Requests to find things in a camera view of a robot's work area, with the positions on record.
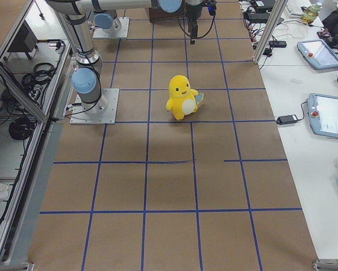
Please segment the yellow plush dinosaur toy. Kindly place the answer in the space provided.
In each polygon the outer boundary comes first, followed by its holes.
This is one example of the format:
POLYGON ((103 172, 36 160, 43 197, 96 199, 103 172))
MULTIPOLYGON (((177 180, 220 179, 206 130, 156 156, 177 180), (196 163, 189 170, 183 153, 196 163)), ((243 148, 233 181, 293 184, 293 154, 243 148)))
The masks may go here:
POLYGON ((192 89, 188 78, 183 75, 176 75, 170 80, 168 91, 166 110, 170 111, 177 121, 196 112, 198 105, 204 100, 204 92, 192 89))

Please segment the yellow drink bottle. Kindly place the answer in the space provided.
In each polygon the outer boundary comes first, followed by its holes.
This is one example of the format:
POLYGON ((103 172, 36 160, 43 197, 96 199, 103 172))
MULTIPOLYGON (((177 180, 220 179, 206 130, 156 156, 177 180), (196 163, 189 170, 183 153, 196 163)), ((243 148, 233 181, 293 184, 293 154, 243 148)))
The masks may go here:
POLYGON ((311 24, 318 17, 320 10, 322 9, 322 3, 316 2, 309 6, 301 18, 301 21, 305 24, 311 24))

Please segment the upper teach pendant tablet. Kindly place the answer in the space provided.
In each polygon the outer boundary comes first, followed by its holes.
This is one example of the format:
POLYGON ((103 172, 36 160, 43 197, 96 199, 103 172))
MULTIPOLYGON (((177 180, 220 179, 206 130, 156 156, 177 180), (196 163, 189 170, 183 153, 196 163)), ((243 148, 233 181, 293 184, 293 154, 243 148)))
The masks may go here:
POLYGON ((323 40, 300 41, 297 50, 315 69, 338 68, 338 55, 323 40))

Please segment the teach pendant tablet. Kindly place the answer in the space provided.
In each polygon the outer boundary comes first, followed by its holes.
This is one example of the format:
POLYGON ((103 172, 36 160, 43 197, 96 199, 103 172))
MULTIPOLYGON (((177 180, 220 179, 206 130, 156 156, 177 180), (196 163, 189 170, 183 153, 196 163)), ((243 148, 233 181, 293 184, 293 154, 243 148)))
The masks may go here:
POLYGON ((313 133, 338 139, 338 97, 311 93, 307 105, 313 133))
POLYGON ((297 50, 315 69, 338 68, 338 55, 323 40, 300 41, 297 50))

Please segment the black power adapter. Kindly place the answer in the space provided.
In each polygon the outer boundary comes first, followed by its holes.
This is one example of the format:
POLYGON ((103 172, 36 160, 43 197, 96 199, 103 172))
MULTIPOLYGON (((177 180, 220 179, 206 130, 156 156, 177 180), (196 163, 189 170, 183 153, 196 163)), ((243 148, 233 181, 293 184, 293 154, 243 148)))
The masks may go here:
POLYGON ((294 124, 299 121, 298 117, 296 115, 284 115, 284 116, 279 116, 276 119, 276 123, 278 125, 288 125, 288 124, 294 124))

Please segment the lower teach pendant tablet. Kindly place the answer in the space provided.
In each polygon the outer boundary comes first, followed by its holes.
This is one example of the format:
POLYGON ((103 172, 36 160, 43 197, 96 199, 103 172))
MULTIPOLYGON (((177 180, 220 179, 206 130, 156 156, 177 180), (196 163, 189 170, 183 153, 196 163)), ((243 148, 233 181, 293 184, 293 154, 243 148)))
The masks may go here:
POLYGON ((313 133, 338 139, 338 97, 311 93, 307 105, 313 133))

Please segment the black electronics box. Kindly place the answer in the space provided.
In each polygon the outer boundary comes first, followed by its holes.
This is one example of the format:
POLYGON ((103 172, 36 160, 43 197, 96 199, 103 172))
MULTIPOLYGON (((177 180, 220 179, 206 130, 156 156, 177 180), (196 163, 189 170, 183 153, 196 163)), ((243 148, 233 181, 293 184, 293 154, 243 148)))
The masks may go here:
POLYGON ((38 39, 33 30, 24 20, 7 52, 24 53, 28 59, 33 59, 38 49, 37 42, 38 39))

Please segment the aluminium frame post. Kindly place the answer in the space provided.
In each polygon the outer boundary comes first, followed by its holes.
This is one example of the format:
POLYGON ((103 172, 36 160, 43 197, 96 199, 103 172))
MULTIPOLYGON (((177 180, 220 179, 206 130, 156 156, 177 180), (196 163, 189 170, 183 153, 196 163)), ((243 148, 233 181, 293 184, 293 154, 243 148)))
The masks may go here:
POLYGON ((271 14, 269 16, 269 19, 266 23, 265 29, 263 31, 263 35, 261 37, 261 39, 258 42, 258 45, 256 47, 256 49, 254 50, 254 54, 252 57, 252 61, 254 64, 258 64, 259 60, 269 42, 269 39, 274 31, 274 29, 276 28, 277 24, 278 24, 278 20, 281 17, 285 6, 287 4, 287 0, 277 0, 275 1, 274 7, 271 11, 271 14))

